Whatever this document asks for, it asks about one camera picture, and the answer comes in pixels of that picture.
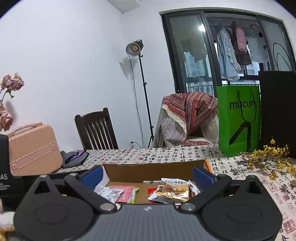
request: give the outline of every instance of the calligraphy tablecloth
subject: calligraphy tablecloth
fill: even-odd
[[[146,164],[193,161],[207,159],[215,175],[227,174],[232,179],[244,180],[248,175],[256,175],[278,206],[283,216],[283,225],[276,240],[296,241],[296,188],[291,185],[293,177],[279,173],[276,181],[269,179],[267,174],[257,168],[249,169],[237,165],[240,157],[226,157],[218,145],[150,148],[131,150],[88,150],[89,157],[81,166],[61,169],[58,172],[73,172],[90,169],[101,163],[114,164]]]

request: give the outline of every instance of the gold snack wrapper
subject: gold snack wrapper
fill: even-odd
[[[165,183],[165,185],[155,192],[156,195],[186,202],[192,197],[192,192],[189,185],[173,185]]]

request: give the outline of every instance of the chair backrest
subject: chair backrest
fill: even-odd
[[[84,116],[77,115],[75,123],[83,148],[118,149],[108,108]]]

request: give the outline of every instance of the window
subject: window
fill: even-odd
[[[218,85],[259,84],[259,71],[295,70],[291,44],[278,20],[220,10],[173,12],[162,19],[177,93],[216,96]]]

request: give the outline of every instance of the green paper bag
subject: green paper bag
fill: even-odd
[[[260,93],[257,85],[217,87],[219,149],[228,157],[259,149]]]

